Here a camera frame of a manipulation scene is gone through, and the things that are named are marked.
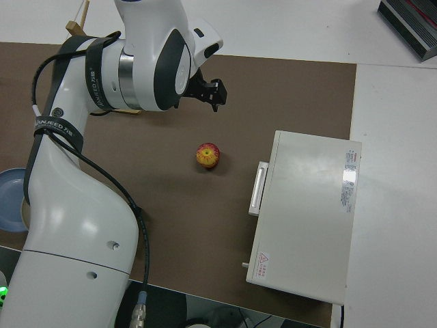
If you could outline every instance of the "brown table surface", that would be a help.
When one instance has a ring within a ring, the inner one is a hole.
[[[58,47],[0,43],[0,171],[27,162],[31,78]],[[257,223],[248,215],[257,164],[269,160],[274,132],[348,139],[356,66],[217,55],[202,70],[226,85],[227,104],[218,113],[184,98],[164,113],[90,117],[83,152],[147,213],[151,284],[329,327],[331,304],[249,284],[241,263],[249,261]],[[41,107],[48,87],[46,73]],[[221,149],[209,171],[195,162],[204,142]],[[21,249],[25,236],[0,232],[0,244]],[[141,280],[142,272],[140,243],[131,278]]]

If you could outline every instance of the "black cable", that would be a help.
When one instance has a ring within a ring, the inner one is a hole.
[[[253,328],[258,327],[260,324],[262,324],[263,322],[267,321],[268,319],[270,319],[272,316],[268,316],[267,318],[265,318],[264,320],[259,321],[255,326],[253,326]]]
[[[91,116],[105,116],[108,115],[109,113],[112,113],[112,111],[103,111],[101,113],[89,113]]]
[[[238,308],[238,311],[239,311],[239,313],[240,313],[240,315],[241,315],[241,319],[242,319],[243,322],[244,322],[244,326],[245,326],[246,328],[249,328],[249,326],[247,325],[247,322],[246,322],[246,318],[243,316],[243,313],[241,312],[241,309]]]
[[[55,143],[61,146],[63,149],[67,150],[89,166],[93,167],[97,172],[102,174],[105,178],[107,178],[109,181],[111,181],[124,195],[124,197],[127,199],[129,203],[129,207],[132,210],[132,212],[135,215],[135,218],[138,221],[138,224],[141,227],[143,237],[144,237],[144,245],[145,245],[145,267],[144,267],[144,280],[143,280],[143,290],[145,291],[147,287],[147,282],[149,280],[149,267],[150,267],[150,248],[149,248],[149,238],[147,235],[147,229],[145,228],[144,219],[142,215],[142,208],[137,206],[135,204],[135,201],[130,196],[129,192],[125,190],[125,188],[114,178],[112,175],[110,175],[108,172],[106,172],[103,168],[95,164],[93,161],[91,161],[86,156],[82,155],[80,152],[75,150],[73,147],[70,147],[68,144],[60,140],[58,137],[56,137],[52,131],[44,129],[44,133],[48,135],[48,137]]]
[[[344,325],[344,305],[341,306],[341,318],[340,318],[340,328]]]
[[[104,42],[103,47],[107,47],[110,44],[113,44],[115,41],[117,41],[117,39],[121,36],[121,32],[120,31],[115,31],[111,34],[109,34],[107,36],[107,38],[109,38],[109,40],[106,40]],[[42,62],[42,64],[40,65],[40,67],[38,67],[38,69],[35,72],[35,75],[33,76],[33,80],[32,80],[32,91],[31,91],[31,99],[32,99],[32,104],[36,105],[36,85],[38,83],[38,79],[41,75],[41,72],[45,69],[45,67],[47,65],[49,65],[53,60],[57,60],[57,59],[72,59],[74,57],[80,57],[80,56],[84,56],[86,55],[87,50],[78,50],[78,51],[73,51],[71,53],[58,53],[56,55],[53,55],[49,58],[47,58],[46,60],[44,60]]]

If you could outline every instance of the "warning label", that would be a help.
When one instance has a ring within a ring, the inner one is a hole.
[[[269,259],[270,259],[270,254],[265,253],[263,251],[258,252],[257,265],[255,267],[256,270],[255,278],[258,279],[266,278]]]
[[[356,185],[356,166],[358,154],[353,149],[346,153],[344,170],[343,170],[343,184],[341,187],[341,209],[343,212],[352,212],[354,205],[354,191]]]

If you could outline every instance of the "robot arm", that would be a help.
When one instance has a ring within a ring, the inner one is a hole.
[[[180,0],[115,4],[126,39],[67,40],[37,118],[37,130],[50,130],[79,153],[87,117],[99,109],[163,111],[182,96],[213,107],[226,100],[221,81],[206,83],[199,70],[223,44],[211,26],[189,23]],[[108,327],[137,249],[134,213],[47,134],[35,137],[25,197],[31,225],[0,327]],[[142,307],[135,315],[140,325]]]

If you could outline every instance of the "apple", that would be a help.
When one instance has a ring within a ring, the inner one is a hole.
[[[203,143],[196,151],[196,160],[198,164],[210,169],[217,165],[220,159],[219,147],[213,143]]]

